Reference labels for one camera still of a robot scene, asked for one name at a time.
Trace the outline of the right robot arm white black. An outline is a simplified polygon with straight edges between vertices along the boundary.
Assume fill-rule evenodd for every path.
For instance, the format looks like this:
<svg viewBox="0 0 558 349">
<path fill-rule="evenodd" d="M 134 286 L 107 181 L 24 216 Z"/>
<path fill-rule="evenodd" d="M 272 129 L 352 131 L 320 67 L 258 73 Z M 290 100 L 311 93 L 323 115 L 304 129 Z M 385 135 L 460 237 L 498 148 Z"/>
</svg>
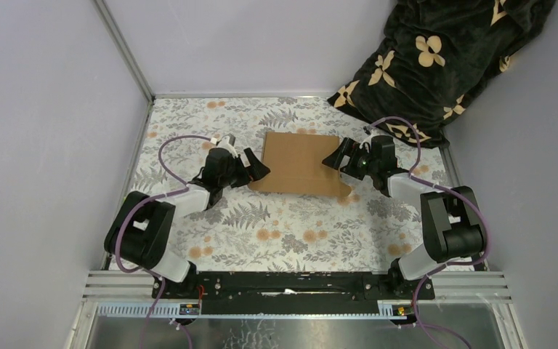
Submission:
<svg viewBox="0 0 558 349">
<path fill-rule="evenodd" d="M 399 167 L 391 137 L 370 136 L 361 143 L 345 138 L 322 163 L 358 180 L 369 177 L 387 198 L 417 208 L 423 242 L 392 262 L 387 288 L 394 298 L 408 298 L 416 290 L 416 281 L 448 262 L 485 251 L 487 238 L 473 190 L 436 188 L 415 178 Z"/>
</svg>

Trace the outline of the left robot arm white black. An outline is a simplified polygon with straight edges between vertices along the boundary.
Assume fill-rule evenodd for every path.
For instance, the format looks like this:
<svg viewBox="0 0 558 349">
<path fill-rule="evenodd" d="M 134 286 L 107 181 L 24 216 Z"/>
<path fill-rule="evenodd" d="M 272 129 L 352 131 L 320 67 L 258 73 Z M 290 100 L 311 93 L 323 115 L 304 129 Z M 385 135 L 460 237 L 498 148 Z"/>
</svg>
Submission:
<svg viewBox="0 0 558 349">
<path fill-rule="evenodd" d="M 180 299 L 194 294 L 197 281 L 191 275 L 194 264 L 169 251 L 174 219 L 205 212 L 220 201 L 224 189 L 247 186 L 271 173 L 252 149 L 237 152 L 232 135 L 204 140 L 213 148 L 198 174 L 188 181 L 178 177 L 181 188 L 166 193 L 127 194 L 104 241 L 104 250 L 120 271 L 143 270 L 169 282 L 169 290 Z"/>
</svg>

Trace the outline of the brown cardboard box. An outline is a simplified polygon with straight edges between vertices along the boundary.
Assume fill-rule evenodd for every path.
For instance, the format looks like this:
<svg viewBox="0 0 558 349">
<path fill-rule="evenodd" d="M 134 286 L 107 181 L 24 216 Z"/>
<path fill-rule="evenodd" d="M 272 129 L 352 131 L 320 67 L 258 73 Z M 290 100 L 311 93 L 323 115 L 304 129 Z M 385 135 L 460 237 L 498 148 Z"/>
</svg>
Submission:
<svg viewBox="0 0 558 349">
<path fill-rule="evenodd" d="M 347 197 L 352 188 L 341 181 L 338 170 L 323 165 L 323 159 L 339 144 L 339 137 L 333 135 L 268 132 L 262 163 L 270 173 L 248 188 L 263 193 Z"/>
</svg>

